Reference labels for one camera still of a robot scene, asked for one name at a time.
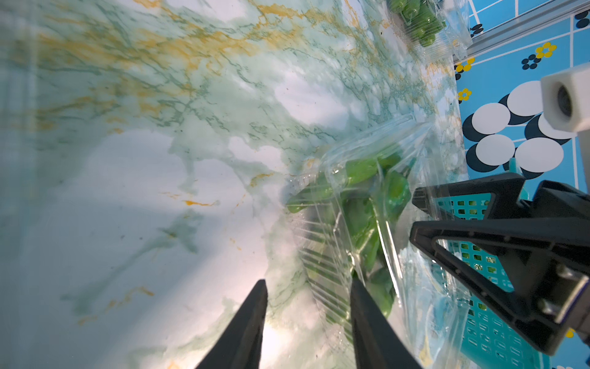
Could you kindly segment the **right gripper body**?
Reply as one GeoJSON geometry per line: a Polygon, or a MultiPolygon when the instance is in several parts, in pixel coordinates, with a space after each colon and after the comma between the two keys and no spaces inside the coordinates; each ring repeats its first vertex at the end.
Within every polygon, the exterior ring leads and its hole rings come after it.
{"type": "Polygon", "coordinates": [[[558,346],[572,328],[589,343],[589,196],[542,181],[530,201],[533,251],[525,295],[533,313],[525,330],[533,346],[558,346]]]}

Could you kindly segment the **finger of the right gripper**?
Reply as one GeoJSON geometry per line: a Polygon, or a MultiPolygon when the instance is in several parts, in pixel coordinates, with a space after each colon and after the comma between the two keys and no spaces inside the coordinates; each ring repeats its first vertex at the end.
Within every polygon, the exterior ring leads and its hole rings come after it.
{"type": "MultiPolygon", "coordinates": [[[[533,251],[531,218],[418,221],[410,241],[467,287],[477,306],[530,344],[525,330],[533,313],[525,295],[525,264],[533,251]]],[[[554,355],[560,345],[531,346],[554,355]]]]}
{"type": "Polygon", "coordinates": [[[437,219],[517,219],[532,217],[532,202],[520,198],[525,178],[503,173],[485,178],[417,188],[412,204],[437,219]]]}

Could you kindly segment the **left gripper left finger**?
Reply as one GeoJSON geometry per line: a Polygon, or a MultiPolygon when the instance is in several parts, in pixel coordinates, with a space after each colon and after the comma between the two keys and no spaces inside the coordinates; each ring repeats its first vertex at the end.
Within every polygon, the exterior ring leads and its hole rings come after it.
{"type": "Polygon", "coordinates": [[[267,312],[267,284],[256,282],[224,332],[196,369],[260,367],[267,312]]]}

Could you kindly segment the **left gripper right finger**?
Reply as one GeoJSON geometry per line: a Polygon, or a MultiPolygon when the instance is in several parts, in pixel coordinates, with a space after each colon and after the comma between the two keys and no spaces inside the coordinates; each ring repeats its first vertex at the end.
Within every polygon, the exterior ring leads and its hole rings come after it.
{"type": "Polygon", "coordinates": [[[357,368],[421,369],[358,279],[352,281],[350,308],[357,368]]]}

